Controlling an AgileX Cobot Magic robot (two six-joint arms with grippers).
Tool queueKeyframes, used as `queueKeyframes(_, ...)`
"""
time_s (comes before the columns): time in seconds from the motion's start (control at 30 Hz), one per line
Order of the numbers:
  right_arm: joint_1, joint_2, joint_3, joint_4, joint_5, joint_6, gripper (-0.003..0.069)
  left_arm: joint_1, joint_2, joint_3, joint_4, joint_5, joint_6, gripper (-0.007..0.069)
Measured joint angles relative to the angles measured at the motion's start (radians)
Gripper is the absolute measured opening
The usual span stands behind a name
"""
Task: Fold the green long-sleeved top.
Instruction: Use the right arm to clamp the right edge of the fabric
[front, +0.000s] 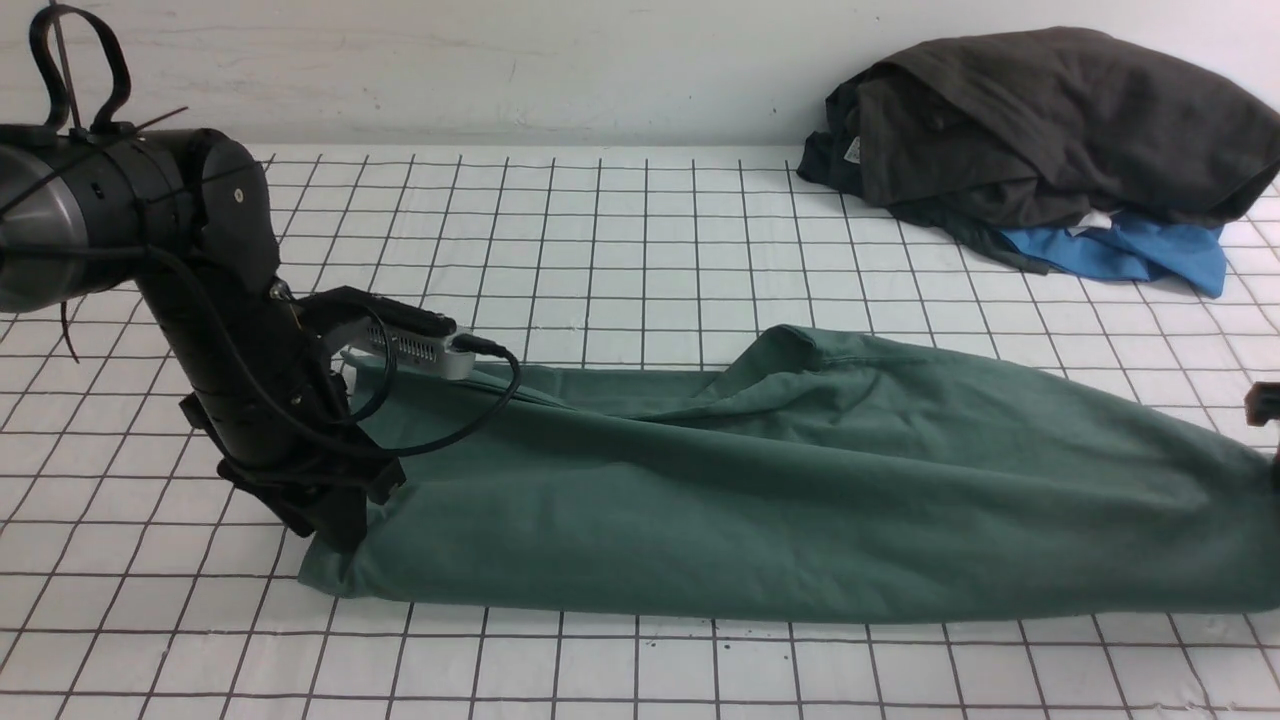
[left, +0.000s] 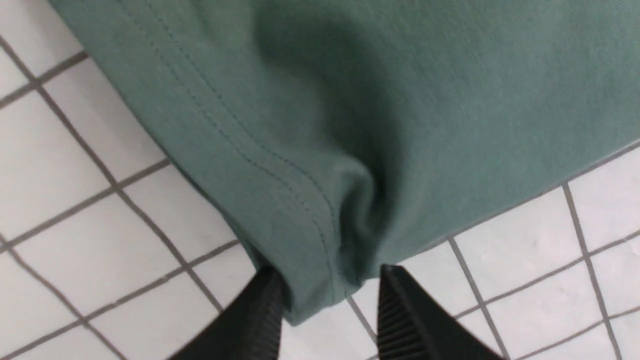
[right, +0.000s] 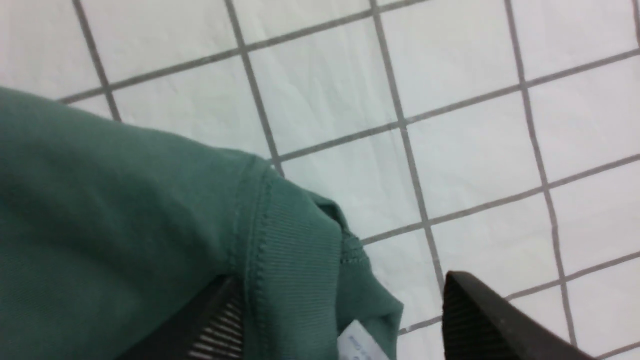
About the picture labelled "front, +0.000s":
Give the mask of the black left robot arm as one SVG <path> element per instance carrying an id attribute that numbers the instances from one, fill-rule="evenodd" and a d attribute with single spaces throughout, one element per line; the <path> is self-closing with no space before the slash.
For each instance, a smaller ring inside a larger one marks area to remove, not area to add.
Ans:
<path id="1" fill-rule="evenodd" d="M 294 300 L 278 277 L 264 169 L 212 129 L 67 138 L 3 128 L 3 310 L 131 282 L 191 384 L 218 474 L 291 530 L 352 553 L 404 477 L 358 428 L 332 366 L 367 295 Z"/>

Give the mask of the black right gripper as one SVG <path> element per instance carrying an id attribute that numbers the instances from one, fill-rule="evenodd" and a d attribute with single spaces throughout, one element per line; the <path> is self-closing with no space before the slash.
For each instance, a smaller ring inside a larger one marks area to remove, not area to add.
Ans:
<path id="1" fill-rule="evenodd" d="M 1260 380 L 1252 384 L 1245 395 L 1245 423 L 1249 427 L 1266 427 L 1280 416 L 1280 383 Z"/>

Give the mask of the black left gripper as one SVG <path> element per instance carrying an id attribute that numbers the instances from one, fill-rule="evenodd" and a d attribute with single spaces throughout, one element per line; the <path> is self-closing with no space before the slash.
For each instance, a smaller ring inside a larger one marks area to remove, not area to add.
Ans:
<path id="1" fill-rule="evenodd" d="M 312 536 L 338 553 L 353 553 L 364 542 L 367 506 L 387 503 L 406 483 L 396 459 L 352 459 L 324 450 L 275 468 L 247 468 L 227 450 L 195 393 L 183 397 L 180 410 L 219 450 L 216 473 L 221 479 L 255 497 L 297 536 Z"/>

